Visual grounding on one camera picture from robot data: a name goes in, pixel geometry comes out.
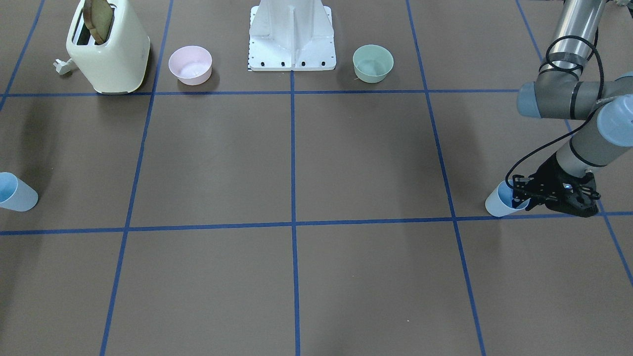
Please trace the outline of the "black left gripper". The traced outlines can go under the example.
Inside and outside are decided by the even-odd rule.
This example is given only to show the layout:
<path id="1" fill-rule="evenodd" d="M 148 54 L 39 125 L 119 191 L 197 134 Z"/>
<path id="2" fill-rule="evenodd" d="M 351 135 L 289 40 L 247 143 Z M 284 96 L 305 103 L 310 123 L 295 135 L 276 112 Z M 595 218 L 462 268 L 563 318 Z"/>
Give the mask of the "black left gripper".
<path id="1" fill-rule="evenodd" d="M 581 177 L 563 171 L 552 155 L 529 176 L 512 175 L 514 197 L 512 208 L 545 205 L 548 210 L 577 217 L 592 217 L 599 213 L 595 176 L 587 171 Z"/>

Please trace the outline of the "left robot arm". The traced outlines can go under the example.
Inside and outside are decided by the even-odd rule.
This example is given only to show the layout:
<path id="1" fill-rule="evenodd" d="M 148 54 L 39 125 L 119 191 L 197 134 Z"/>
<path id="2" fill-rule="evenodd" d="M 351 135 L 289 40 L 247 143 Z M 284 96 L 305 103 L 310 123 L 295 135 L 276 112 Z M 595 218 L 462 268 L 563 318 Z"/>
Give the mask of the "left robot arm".
<path id="1" fill-rule="evenodd" d="M 606 5 L 605 0 L 566 0 L 537 79 L 519 90 L 521 115 L 582 124 L 563 135 L 563 146 L 535 173 L 507 173 L 512 208 L 545 205 L 572 216 L 594 216 L 601 198 L 595 172 L 632 147 L 632 75 L 606 81 L 597 50 Z"/>

